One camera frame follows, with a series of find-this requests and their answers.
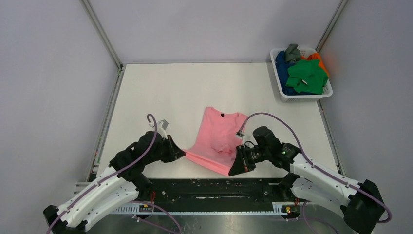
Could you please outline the pink t shirt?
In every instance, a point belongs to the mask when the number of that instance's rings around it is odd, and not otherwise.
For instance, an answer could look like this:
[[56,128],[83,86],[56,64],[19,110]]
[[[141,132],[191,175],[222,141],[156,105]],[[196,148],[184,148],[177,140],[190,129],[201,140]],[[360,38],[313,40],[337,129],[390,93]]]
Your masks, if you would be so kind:
[[194,145],[185,150],[186,158],[209,170],[228,176],[242,140],[236,136],[247,116],[222,113],[206,107]]

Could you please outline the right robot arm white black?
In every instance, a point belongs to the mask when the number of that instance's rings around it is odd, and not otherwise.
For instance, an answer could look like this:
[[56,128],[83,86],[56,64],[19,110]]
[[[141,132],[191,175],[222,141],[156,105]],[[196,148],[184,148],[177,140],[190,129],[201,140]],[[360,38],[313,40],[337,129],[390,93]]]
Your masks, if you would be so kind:
[[335,173],[290,143],[281,143],[265,126],[254,130],[253,147],[239,145],[229,176],[253,171],[256,164],[271,162],[288,173],[281,184],[298,199],[313,202],[343,218],[359,234],[372,233],[385,212],[384,202],[375,183],[359,182]]

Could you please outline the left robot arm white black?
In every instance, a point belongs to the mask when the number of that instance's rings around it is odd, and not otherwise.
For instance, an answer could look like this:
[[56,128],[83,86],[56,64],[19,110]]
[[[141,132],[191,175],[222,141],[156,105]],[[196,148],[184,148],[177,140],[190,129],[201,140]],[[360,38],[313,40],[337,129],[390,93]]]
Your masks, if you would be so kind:
[[118,152],[103,173],[80,193],[60,206],[43,210],[48,234],[84,234],[120,206],[151,194],[152,183],[143,175],[154,162],[174,162],[185,152],[171,135],[148,131],[137,142]]

